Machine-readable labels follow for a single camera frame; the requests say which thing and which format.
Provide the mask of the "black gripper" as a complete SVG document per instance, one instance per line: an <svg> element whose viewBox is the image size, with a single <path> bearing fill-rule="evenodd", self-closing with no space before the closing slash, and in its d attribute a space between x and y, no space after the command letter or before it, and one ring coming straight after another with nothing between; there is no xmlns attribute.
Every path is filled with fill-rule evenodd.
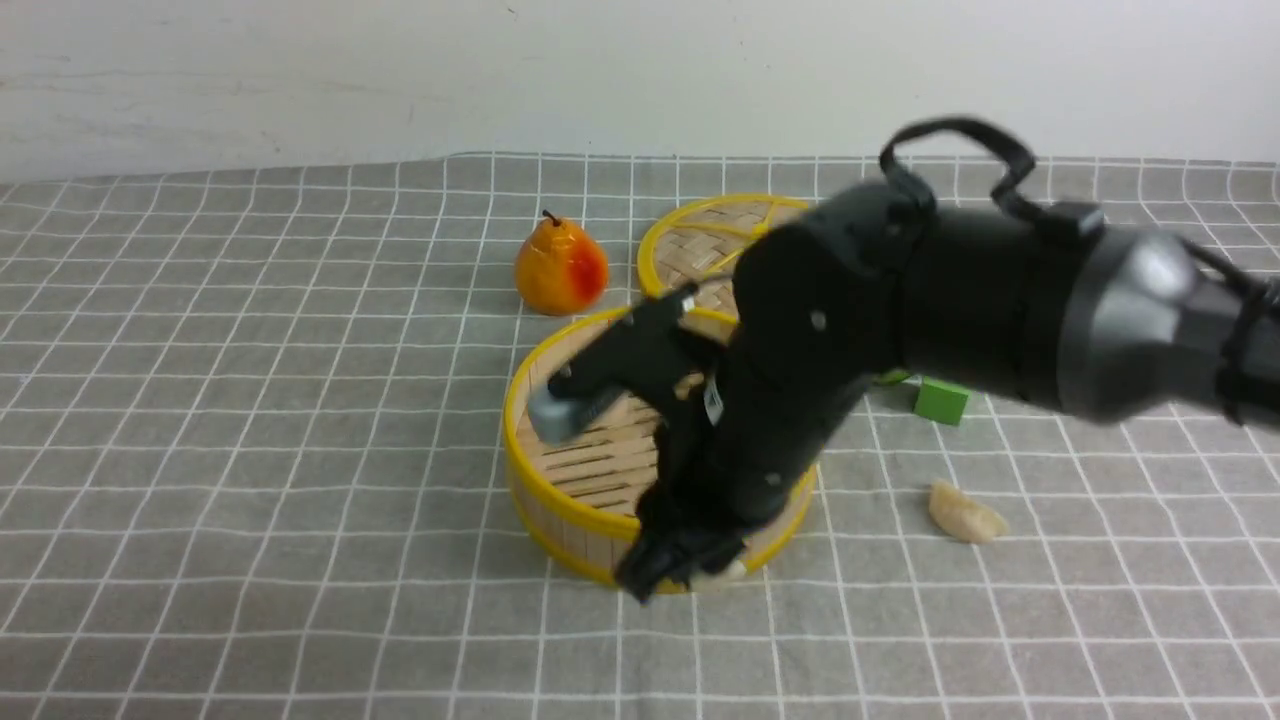
<svg viewBox="0 0 1280 720"><path fill-rule="evenodd" d="M676 388L655 432L655 484L641 530L612 571L648 603L663 587L745 557L750 536L786 507L794 486L844 418L901 359L891 302L911 252L911 199L847 190L754 243L733 270L739 320L708 374Z"/></svg>

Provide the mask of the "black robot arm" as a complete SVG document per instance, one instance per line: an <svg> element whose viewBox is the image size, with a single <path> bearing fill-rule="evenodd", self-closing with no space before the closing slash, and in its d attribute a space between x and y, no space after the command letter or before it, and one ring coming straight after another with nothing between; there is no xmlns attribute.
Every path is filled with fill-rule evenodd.
<svg viewBox="0 0 1280 720"><path fill-rule="evenodd" d="M658 427L614 569L639 602L730 565L887 372L1101 425L1180 400L1277 427L1277 282L1088 202L1009 214L859 184L760 237L731 284L728 347Z"/></svg>

